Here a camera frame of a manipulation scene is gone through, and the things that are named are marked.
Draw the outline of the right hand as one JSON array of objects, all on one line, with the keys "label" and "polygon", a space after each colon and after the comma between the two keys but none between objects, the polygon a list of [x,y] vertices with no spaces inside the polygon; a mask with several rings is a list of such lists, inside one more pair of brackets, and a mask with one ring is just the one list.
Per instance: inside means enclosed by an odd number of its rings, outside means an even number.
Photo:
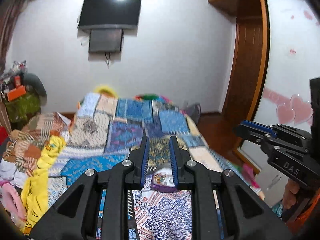
[{"label": "right hand", "polygon": [[298,193],[300,187],[299,184],[295,181],[289,179],[283,194],[283,206],[285,209],[290,209],[292,206],[295,205],[297,201],[296,194]]}]

